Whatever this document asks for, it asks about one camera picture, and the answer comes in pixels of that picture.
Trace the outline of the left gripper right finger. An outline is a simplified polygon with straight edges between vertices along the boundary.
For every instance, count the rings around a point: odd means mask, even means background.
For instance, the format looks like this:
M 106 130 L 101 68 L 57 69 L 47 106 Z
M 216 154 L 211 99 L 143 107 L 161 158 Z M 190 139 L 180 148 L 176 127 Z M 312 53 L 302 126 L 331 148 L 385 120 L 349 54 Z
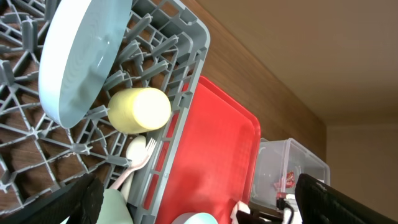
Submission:
M 308 174 L 300 174 L 295 199 L 303 224 L 397 224 Z

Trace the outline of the red snack wrapper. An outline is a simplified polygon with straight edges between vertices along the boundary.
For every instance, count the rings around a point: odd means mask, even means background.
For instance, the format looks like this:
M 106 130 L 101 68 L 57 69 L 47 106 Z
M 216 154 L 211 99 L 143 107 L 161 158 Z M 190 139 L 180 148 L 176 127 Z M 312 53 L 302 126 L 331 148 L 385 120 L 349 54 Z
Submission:
M 280 180 L 274 183 L 274 188 L 276 190 L 281 190 L 282 186 L 286 189 L 292 188 L 295 185 L 294 172 L 290 171 L 287 173 L 286 177 L 281 177 Z

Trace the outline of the light green bowl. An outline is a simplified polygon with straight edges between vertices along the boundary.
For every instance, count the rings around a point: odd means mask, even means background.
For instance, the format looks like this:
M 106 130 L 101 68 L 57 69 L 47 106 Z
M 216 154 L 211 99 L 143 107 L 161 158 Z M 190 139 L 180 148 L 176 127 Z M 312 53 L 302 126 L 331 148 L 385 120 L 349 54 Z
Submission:
M 79 217 L 69 216 L 62 223 L 133 224 L 126 200 L 116 189 L 90 193 L 83 198 Z

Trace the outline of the small blue food bowl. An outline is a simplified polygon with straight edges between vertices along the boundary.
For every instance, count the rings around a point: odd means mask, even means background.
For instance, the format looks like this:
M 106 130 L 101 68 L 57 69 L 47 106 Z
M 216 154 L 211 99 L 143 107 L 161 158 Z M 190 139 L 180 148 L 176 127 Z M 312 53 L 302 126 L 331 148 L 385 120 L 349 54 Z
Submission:
M 205 212 L 200 213 L 184 213 L 178 216 L 172 224 L 218 224 L 216 218 Z

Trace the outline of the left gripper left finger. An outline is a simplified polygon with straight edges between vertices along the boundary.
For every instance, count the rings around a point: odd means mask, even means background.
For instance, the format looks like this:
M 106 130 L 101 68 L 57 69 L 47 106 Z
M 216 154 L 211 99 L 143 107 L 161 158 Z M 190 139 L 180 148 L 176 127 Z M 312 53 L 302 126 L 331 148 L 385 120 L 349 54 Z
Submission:
M 103 203 L 103 183 L 94 174 L 55 191 L 1 219 L 1 224 L 96 223 Z

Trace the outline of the yellow plastic cup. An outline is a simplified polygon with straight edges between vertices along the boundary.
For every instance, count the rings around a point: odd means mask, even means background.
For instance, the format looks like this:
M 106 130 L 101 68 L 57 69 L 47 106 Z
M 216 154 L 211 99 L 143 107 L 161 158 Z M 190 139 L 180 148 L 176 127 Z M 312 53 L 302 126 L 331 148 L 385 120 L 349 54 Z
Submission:
M 124 134 L 139 134 L 163 127 L 171 104 L 157 88 L 130 88 L 114 94 L 108 104 L 111 125 Z

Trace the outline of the white plastic spoon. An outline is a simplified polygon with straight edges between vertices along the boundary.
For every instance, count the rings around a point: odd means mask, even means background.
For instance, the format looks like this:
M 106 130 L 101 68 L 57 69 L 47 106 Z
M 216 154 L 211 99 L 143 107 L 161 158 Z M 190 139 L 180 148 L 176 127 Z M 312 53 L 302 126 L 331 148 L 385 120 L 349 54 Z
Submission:
M 135 162 L 136 156 L 138 156 L 146 147 L 146 137 L 138 135 L 136 136 L 128 145 L 126 150 L 126 158 L 132 160 L 132 163 Z M 131 182 L 133 180 L 134 173 L 132 172 L 124 181 L 121 187 L 121 194 L 124 197 L 125 202 L 127 202 L 129 198 L 129 193 L 131 189 Z

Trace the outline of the light blue plate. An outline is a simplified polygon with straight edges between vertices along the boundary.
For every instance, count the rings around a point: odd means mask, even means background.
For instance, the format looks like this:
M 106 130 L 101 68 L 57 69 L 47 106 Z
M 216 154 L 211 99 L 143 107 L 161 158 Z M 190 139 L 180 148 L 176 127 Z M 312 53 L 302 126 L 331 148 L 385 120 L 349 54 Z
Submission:
M 132 0 L 61 0 L 40 58 L 39 98 L 63 128 L 86 115 L 119 51 Z

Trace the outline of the white napkin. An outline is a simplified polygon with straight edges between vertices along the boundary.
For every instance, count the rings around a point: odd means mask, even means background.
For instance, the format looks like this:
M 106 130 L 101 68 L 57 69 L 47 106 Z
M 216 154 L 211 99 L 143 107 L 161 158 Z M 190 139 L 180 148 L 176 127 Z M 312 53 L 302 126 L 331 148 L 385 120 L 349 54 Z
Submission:
M 231 215 L 230 215 L 232 224 L 238 224 L 238 219 L 237 219 L 238 212 L 244 212 L 244 213 L 250 214 L 251 210 L 247 204 L 245 204 L 242 201 L 238 201 L 236 203 L 236 205 L 233 207 Z

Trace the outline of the white plastic fork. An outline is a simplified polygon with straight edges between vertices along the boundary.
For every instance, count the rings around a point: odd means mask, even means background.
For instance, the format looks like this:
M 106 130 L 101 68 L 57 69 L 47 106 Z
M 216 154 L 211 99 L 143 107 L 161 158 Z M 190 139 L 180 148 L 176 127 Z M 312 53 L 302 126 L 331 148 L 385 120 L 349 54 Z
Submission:
M 153 138 L 150 138 L 149 143 L 147 144 L 145 149 L 136 157 L 135 162 L 131 163 L 131 165 L 114 181 L 114 183 L 109 188 L 117 190 L 124 183 L 129 174 L 143 168 L 152 156 L 156 144 L 157 141 Z

